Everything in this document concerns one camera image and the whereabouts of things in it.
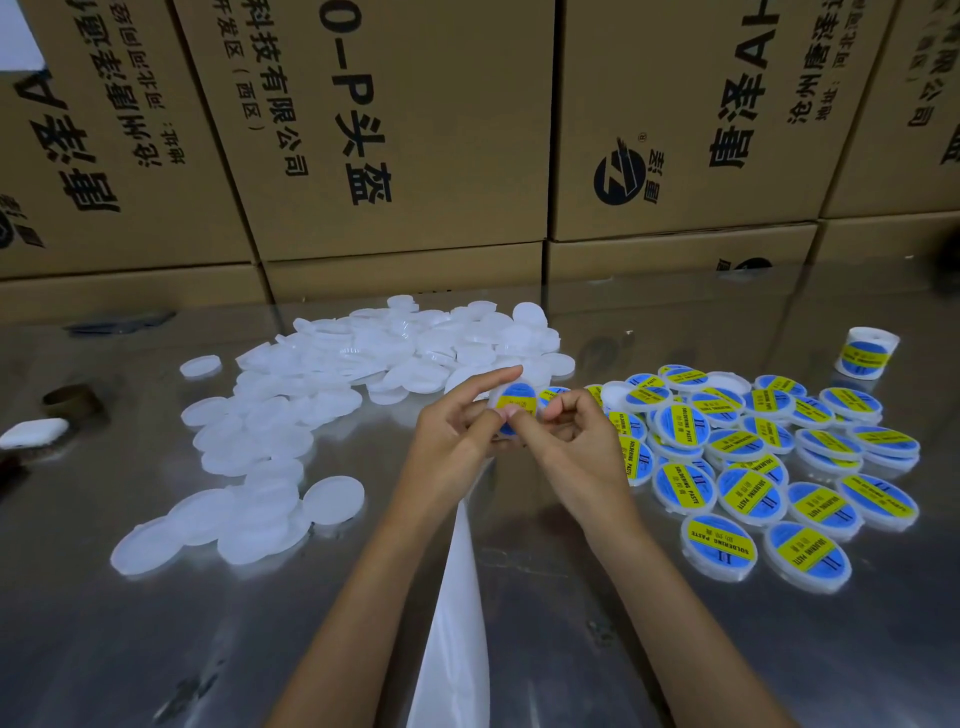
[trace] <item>yellow label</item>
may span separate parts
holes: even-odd
[[[808,430],[807,432],[809,432],[810,437],[832,452],[853,452],[853,448],[849,445],[844,445],[829,432],[824,432],[823,430]]]
[[[914,442],[913,438],[909,435],[904,435],[902,432],[897,432],[894,429],[857,432],[856,437],[872,445],[898,445],[899,443]]]
[[[697,447],[697,432],[693,426],[693,418],[693,410],[685,404],[674,404],[670,407],[673,436],[681,447]]]
[[[870,502],[878,505],[891,516],[905,519],[915,513],[914,509],[902,500],[881,491],[876,485],[859,475],[848,475],[841,482],[852,491],[859,493]]]
[[[827,488],[818,488],[794,503],[798,511],[817,523],[829,518],[845,505],[845,500]]]
[[[833,395],[839,399],[845,407],[847,407],[847,409],[851,409],[854,412],[873,412],[873,410],[870,408],[870,405],[867,404],[867,402],[865,402],[863,398],[860,397],[856,392],[854,392],[853,389],[837,387],[835,389],[831,389],[830,392],[832,392]]]
[[[636,437],[620,435],[620,451],[623,453],[623,467],[627,477],[636,477],[637,463],[640,458],[640,441]]]
[[[739,556],[750,561],[756,559],[754,542],[738,533],[731,533],[726,528],[716,528],[699,521],[691,521],[686,526],[686,535],[691,541],[712,546],[733,556]]]
[[[754,409],[757,412],[776,412],[777,395],[772,389],[755,389],[750,393],[754,399]]]
[[[855,367],[869,367],[871,369],[884,367],[890,361],[890,354],[887,352],[864,352],[851,344],[843,348],[840,357]]]
[[[657,404],[666,399],[662,394],[654,392],[652,389],[647,389],[646,387],[637,387],[627,395],[627,397],[633,397],[635,400],[641,401],[644,404]]]
[[[793,379],[786,376],[775,376],[771,382],[767,384],[767,389],[779,389],[782,392],[789,392],[796,386],[797,382]]]
[[[831,551],[830,539],[812,528],[801,528],[792,539],[777,547],[777,553],[800,571],[810,571]]]
[[[667,375],[670,381],[674,384],[683,384],[685,381],[693,381],[694,379],[703,379],[707,376],[704,372],[701,372],[699,369],[691,369],[689,372],[677,372],[674,375]]]
[[[830,419],[830,415],[826,412],[803,400],[797,400],[797,411],[815,423],[824,423]]]
[[[721,437],[716,442],[710,443],[710,446],[714,449],[720,450],[721,452],[733,452],[734,450],[742,448],[744,445],[749,445],[752,442],[759,442],[759,438],[757,438],[753,432],[737,431],[727,435],[726,437]]]
[[[603,400],[600,399],[600,390],[601,390],[601,389],[603,389],[603,387],[602,387],[601,385],[599,385],[599,384],[591,384],[591,385],[587,388],[587,391],[590,392],[590,396],[593,397],[593,401],[595,401],[601,408],[603,408]]]
[[[770,443],[774,448],[782,447],[776,423],[764,420],[762,417],[755,417],[754,423],[756,424],[756,434],[760,436],[761,440]]]
[[[747,471],[740,482],[730,488],[723,499],[736,511],[746,515],[754,510],[754,504],[766,496],[774,484],[760,473]]]
[[[663,466],[663,473],[670,482],[670,487],[677,494],[677,501],[684,508],[700,508],[704,505],[704,500],[697,490],[696,484],[690,478],[689,471],[683,465],[670,463]]]
[[[697,400],[693,406],[704,414],[718,414],[721,412],[735,412],[738,407],[734,407],[727,400]]]

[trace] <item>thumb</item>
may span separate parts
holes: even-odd
[[[556,442],[556,438],[547,432],[546,428],[531,417],[523,407],[508,404],[503,408],[507,415],[507,422],[514,429],[519,438],[526,443],[534,457],[541,460],[547,449]]]

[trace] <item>black circular logo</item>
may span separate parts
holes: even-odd
[[[10,220],[7,219],[7,216],[0,212],[0,251],[4,248],[8,248],[13,242],[13,225],[10,224]]]
[[[605,205],[623,205],[639,194],[646,177],[643,157],[617,139],[616,149],[600,160],[593,173],[593,191]]]

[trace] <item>hand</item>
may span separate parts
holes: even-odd
[[[504,409],[588,538],[596,529],[639,524],[616,430],[588,391],[555,397],[543,410],[544,425],[516,405]]]
[[[492,442],[506,415],[490,409],[486,400],[474,400],[522,372],[517,366],[472,376],[421,410],[394,492],[394,515],[426,517],[428,527],[438,527],[467,494],[483,461],[518,446],[516,440]]]

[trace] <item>stainless steel table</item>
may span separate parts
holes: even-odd
[[[482,296],[503,308],[540,293],[426,294],[422,303],[450,308]],[[920,466],[899,481],[922,514],[905,534],[862,531],[847,548],[853,578],[840,594],[800,592],[762,562],[742,584],[713,582],[680,553],[679,522],[646,489],[635,499],[694,589],[803,724],[955,724],[957,303],[934,295],[923,268],[910,261],[613,279],[542,294],[562,351],[577,357],[577,385],[679,361],[748,378],[784,374],[819,391],[834,376],[832,358],[848,327],[880,326],[902,337],[874,393],[886,422],[923,443]],[[189,549],[135,580],[113,572],[108,556],[135,523],[229,482],[199,469],[179,413],[190,401],[225,393],[235,372],[228,364],[227,375],[187,383],[177,372],[182,361],[208,352],[228,361],[296,315],[340,315],[367,303],[187,311],[158,328],[97,339],[58,328],[0,329],[0,427],[37,416],[40,395],[73,381],[92,384],[109,414],[58,460],[33,466],[0,501],[0,725],[262,722],[385,507],[417,411],[431,398],[365,403],[318,430],[308,482],[348,473],[368,488],[365,512],[336,538],[314,536],[243,570],[210,549]],[[372,438],[378,457],[362,457]],[[498,461],[471,495],[469,512],[492,726],[668,724],[612,585],[529,456]],[[448,540],[447,527],[408,600],[380,725],[405,722]]]

